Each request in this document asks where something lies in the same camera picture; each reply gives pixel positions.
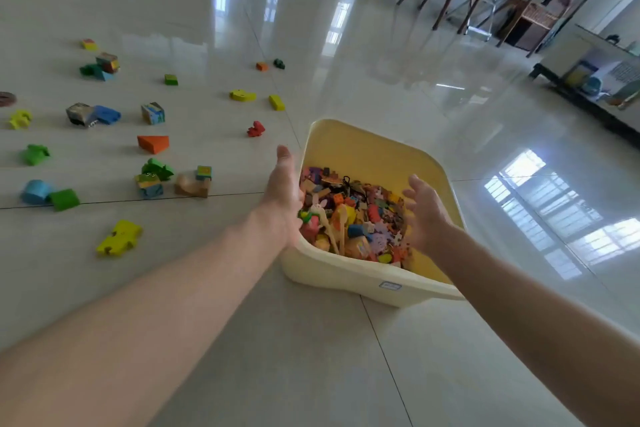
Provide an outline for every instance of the toy bin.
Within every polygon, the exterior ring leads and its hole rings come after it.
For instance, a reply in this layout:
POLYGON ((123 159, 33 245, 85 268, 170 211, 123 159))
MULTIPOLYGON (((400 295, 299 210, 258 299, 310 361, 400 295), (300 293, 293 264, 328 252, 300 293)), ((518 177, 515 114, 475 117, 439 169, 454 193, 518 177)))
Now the toy bin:
MULTIPOLYGON (((454 223, 463 226, 442 166, 427 153, 400 142, 337 120, 319 120, 311 126, 302 165, 330 167, 340 176, 381 185, 398 195, 415 173, 438 192, 454 223)), ((324 252, 300 235, 296 246, 282 253, 281 262, 285 275, 294 282, 351 291, 396 307, 431 298, 464 300, 429 257, 416 250, 405 270, 324 252)))

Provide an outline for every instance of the person's right hand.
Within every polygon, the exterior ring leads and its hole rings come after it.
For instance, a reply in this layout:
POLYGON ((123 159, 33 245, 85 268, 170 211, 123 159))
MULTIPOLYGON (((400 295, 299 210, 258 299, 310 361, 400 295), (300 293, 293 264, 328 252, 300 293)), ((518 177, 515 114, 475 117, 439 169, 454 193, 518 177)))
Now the person's right hand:
POLYGON ((413 216, 407 216, 412 228, 409 241, 413 248, 428 255, 442 232, 455 225, 434 188, 415 174, 409 176, 409 185, 411 189, 403 191, 413 200, 406 202, 406 208, 413 212, 413 216))

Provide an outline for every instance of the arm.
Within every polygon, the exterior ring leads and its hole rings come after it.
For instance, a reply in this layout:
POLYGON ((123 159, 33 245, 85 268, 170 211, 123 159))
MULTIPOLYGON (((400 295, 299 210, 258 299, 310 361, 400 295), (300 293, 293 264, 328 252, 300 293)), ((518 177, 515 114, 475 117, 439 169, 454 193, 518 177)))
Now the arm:
POLYGON ((412 245, 428 254, 482 318, 587 426, 640 419, 640 343, 606 319, 496 259, 454 226, 436 192, 416 176, 412 245))
POLYGON ((287 148, 261 204, 210 245, 0 355, 0 425, 146 425, 296 235, 287 148))

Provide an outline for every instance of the orange block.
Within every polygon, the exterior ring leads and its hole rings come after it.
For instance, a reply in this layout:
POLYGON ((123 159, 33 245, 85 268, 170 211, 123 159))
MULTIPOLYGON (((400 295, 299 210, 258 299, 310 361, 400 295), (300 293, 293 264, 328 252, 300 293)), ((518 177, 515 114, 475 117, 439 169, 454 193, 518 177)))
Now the orange block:
POLYGON ((169 148, 169 137, 167 135, 139 135, 138 146, 147 152, 157 154, 169 148))

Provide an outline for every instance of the tiled floor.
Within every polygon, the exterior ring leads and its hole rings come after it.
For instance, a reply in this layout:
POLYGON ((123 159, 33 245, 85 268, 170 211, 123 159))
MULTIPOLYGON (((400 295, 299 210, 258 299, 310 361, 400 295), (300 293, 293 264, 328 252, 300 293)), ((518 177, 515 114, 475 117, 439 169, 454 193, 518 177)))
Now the tiled floor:
MULTIPOLYGON (((3 91, 35 120, 0 131, 0 348, 190 250, 260 197, 275 146, 299 150, 309 124, 334 117, 419 147, 445 167, 469 232, 563 294, 640 331, 640 154, 527 79, 533 61, 431 31, 389 0, 2 0, 3 91), (107 83, 82 80, 84 37, 119 55, 107 83), (285 71, 259 73, 258 60, 285 71), (178 75, 179 87, 160 83, 178 75), (252 103, 227 92, 255 91, 252 103), (278 93, 287 111, 266 100, 278 93), (74 128, 76 101, 121 110, 114 127, 74 128), (177 170, 214 167, 207 201, 140 201, 146 156, 139 105, 158 101, 177 170), (260 139, 244 131, 259 119, 260 139), (19 163, 28 143, 53 158, 19 163), (24 208, 32 178, 73 187, 64 213, 24 208), (119 219, 145 228, 138 248, 99 261, 119 219)), ((12 108, 0 108, 8 118, 12 108)), ((272 268, 156 425, 464 426, 579 423, 468 303, 406 310, 286 280, 272 268)))

